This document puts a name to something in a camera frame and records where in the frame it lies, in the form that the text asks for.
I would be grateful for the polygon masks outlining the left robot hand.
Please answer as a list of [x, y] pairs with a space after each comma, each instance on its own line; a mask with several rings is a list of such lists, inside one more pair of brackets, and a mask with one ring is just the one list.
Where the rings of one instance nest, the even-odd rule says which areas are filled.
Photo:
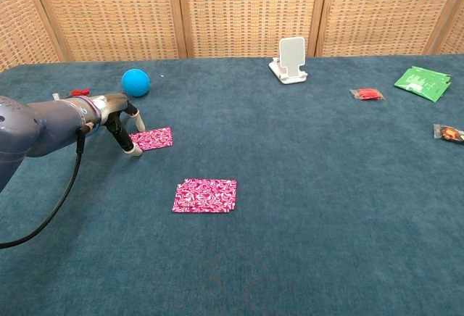
[[140, 157], [143, 153], [141, 148], [134, 144], [120, 121], [120, 114], [124, 112], [133, 118], [138, 132], [146, 130], [140, 111], [129, 102], [128, 97], [123, 93], [110, 93], [91, 96], [90, 100], [100, 112], [101, 124], [113, 135], [123, 151], [133, 157]]

